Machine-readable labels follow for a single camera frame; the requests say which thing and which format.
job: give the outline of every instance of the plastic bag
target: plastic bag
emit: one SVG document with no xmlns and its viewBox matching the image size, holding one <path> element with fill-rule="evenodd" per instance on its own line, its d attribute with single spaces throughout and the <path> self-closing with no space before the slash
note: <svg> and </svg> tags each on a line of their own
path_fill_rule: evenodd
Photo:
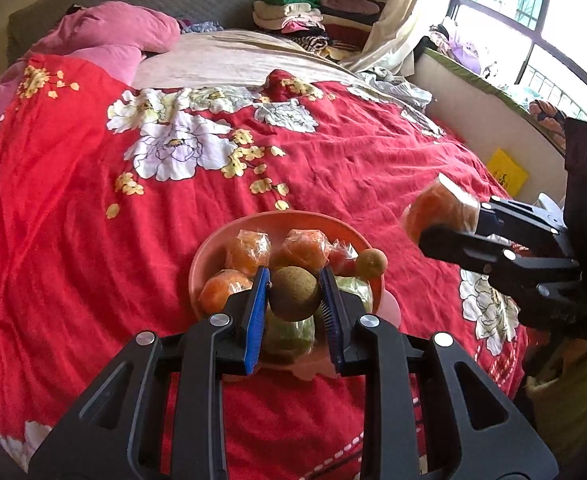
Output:
<svg viewBox="0 0 587 480">
<path fill-rule="evenodd" d="M 365 280 L 361 280 L 360 278 L 336 276 L 336 285 L 340 290 L 359 296 L 363 300 L 367 314 L 373 312 L 373 291 L 369 282 L 365 282 Z"/>
<path fill-rule="evenodd" d="M 251 286 L 251 280 L 242 272 L 234 269 L 221 270 L 204 284 L 198 300 L 200 309 L 205 314 L 221 312 L 230 295 L 249 290 Z"/>
<path fill-rule="evenodd" d="M 336 240 L 331 246 L 329 263 L 336 276 L 355 276 L 355 261 L 358 253 L 351 244 Z"/>
<path fill-rule="evenodd" d="M 290 323 L 276 317 L 267 307 L 265 322 L 262 350 L 266 354 L 291 364 L 313 349 L 316 340 L 313 316 Z"/>
<path fill-rule="evenodd" d="M 418 245 L 420 234 L 433 225 L 474 233 L 479 215 L 480 202 L 440 173 L 405 209 L 400 224 L 411 241 Z"/>
<path fill-rule="evenodd" d="M 227 243 L 225 267 L 253 277 L 259 266 L 269 265 L 270 255 L 271 242 L 268 235 L 240 230 L 238 236 Z"/>
<path fill-rule="evenodd" d="M 329 239 L 320 230 L 292 229 L 278 257 L 288 261 L 289 266 L 302 267 L 317 274 L 327 264 L 331 247 Z"/>
</svg>

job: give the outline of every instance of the beige sheet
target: beige sheet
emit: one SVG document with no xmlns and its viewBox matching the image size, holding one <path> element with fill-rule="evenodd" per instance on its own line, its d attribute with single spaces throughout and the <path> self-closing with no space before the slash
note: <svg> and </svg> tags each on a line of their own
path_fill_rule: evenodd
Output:
<svg viewBox="0 0 587 480">
<path fill-rule="evenodd" d="M 347 70 L 297 44 L 248 30 L 183 34 L 166 53 L 144 60 L 135 88 L 259 86 L 275 69 L 313 81 L 363 84 Z"/>
</svg>

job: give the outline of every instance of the green fruit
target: green fruit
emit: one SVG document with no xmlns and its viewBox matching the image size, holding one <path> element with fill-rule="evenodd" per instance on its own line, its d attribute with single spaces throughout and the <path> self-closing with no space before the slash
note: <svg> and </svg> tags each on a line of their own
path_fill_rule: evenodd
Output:
<svg viewBox="0 0 587 480">
<path fill-rule="evenodd" d="M 269 304 L 282 320 L 302 321 L 320 306 L 320 286 L 313 274 L 301 267 L 285 267 L 271 277 Z"/>
<path fill-rule="evenodd" d="M 355 272 L 363 280 L 379 278 L 387 270 L 387 256 L 379 249 L 365 249 L 358 254 L 355 261 Z"/>
</svg>

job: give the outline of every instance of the fruit bowl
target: fruit bowl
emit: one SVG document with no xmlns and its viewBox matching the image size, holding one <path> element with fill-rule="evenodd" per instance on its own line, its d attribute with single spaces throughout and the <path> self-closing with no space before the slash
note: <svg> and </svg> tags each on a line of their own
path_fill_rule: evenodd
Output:
<svg viewBox="0 0 587 480">
<path fill-rule="evenodd" d="M 269 211 L 234 220 L 209 236 L 193 258 L 189 270 L 188 292 L 190 303 L 198 319 L 206 317 L 206 314 L 200 310 L 198 305 L 198 298 L 202 288 L 209 278 L 225 268 L 227 243 L 232 238 L 235 238 L 241 229 L 268 234 L 272 250 L 280 248 L 291 229 L 319 229 L 331 243 L 335 240 L 343 240 L 350 243 L 358 253 L 371 248 L 367 240 L 349 225 L 318 213 L 291 210 Z M 398 302 L 384 289 L 384 277 L 370 280 L 369 284 L 373 292 L 373 312 L 395 326 L 399 326 L 400 309 Z M 332 367 L 328 359 L 326 344 L 317 342 L 310 354 L 298 358 L 294 364 L 274 364 L 265 362 L 262 357 L 260 358 L 260 363 L 265 367 L 289 369 L 294 373 L 298 370 L 299 373 L 296 373 L 296 375 L 304 379 L 310 379 L 316 373 L 331 375 Z"/>
</svg>

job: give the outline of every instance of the red bedspread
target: red bedspread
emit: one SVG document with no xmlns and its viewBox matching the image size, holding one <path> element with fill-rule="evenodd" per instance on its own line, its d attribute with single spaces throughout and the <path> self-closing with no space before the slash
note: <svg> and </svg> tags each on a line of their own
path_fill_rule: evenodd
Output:
<svg viewBox="0 0 587 480">
<path fill-rule="evenodd" d="M 401 329 L 448 330 L 513 394 L 526 345 L 515 305 L 424 258 L 400 228 L 438 172 L 480 198 L 502 194 L 464 146 L 361 88 L 275 71 L 262 89 L 138 92 L 89 62 L 33 57 L 0 123 L 3 445 L 26 465 L 132 335 L 189 327 L 184 280 L 199 244 L 274 208 L 358 229 L 389 258 Z M 261 370 L 224 400 L 232 480 L 298 479 L 361 443 L 357 379 Z"/>
</svg>

